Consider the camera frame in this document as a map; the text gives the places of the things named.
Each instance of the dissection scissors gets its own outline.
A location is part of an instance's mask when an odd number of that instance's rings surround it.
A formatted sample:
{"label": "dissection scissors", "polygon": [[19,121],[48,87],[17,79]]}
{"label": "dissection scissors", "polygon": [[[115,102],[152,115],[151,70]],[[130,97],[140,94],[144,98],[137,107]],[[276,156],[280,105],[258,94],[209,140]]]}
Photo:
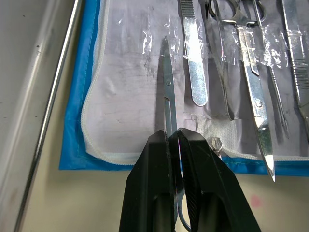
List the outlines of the dissection scissors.
{"label": "dissection scissors", "polygon": [[[258,138],[258,145],[261,151],[261,155],[266,166],[268,174],[271,176],[272,180],[275,181],[275,165],[274,158],[272,154],[272,142],[269,129],[269,121],[267,117],[266,104],[263,96],[263,90],[261,86],[261,81],[259,78],[259,70],[256,65],[256,60],[254,56],[254,51],[252,49],[251,40],[248,35],[245,34],[244,28],[248,26],[256,26],[258,23],[252,19],[246,17],[240,9],[240,0],[236,2],[235,0],[227,0],[233,10],[233,16],[230,19],[216,18],[216,14],[211,8],[211,2],[208,3],[208,10],[212,17],[219,20],[220,23],[231,24],[236,27],[237,34],[240,42],[240,53],[243,55],[243,68],[246,76],[246,82],[248,87],[248,92],[250,96],[250,105],[253,115],[254,127],[256,136]],[[217,0],[213,0],[215,12],[219,13],[219,6]],[[265,10],[261,2],[257,2],[259,8],[261,9],[261,18],[257,15],[257,18],[261,22],[265,19]]]}

